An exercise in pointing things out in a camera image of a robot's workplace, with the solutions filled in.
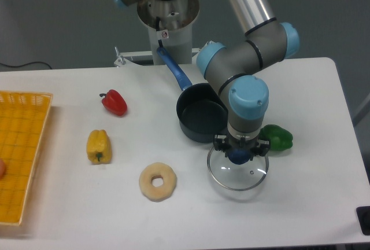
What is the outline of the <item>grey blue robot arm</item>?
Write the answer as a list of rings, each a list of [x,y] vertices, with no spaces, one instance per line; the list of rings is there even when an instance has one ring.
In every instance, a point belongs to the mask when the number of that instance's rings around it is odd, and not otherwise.
[[[139,19],[149,33],[154,63],[167,65],[178,83],[189,89],[190,82],[175,64],[191,61],[191,30],[198,17],[199,1],[114,1],[121,6],[137,6]],[[270,139],[259,135],[268,106],[268,88],[254,74],[295,54],[299,36],[291,24],[276,20],[266,0],[230,3],[246,40],[233,48],[212,42],[201,49],[196,63],[228,112],[221,123],[225,135],[212,131],[209,139],[230,161],[243,164],[256,155],[264,156],[271,147]]]

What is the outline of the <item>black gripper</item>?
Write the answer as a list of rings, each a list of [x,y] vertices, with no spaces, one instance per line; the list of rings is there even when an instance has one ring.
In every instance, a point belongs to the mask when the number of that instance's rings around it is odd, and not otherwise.
[[[225,157],[228,157],[229,150],[232,149],[250,149],[251,158],[253,160],[256,156],[264,157],[271,148],[269,139],[257,139],[257,136],[232,136],[216,134],[213,138],[213,146],[216,151],[223,152]]]

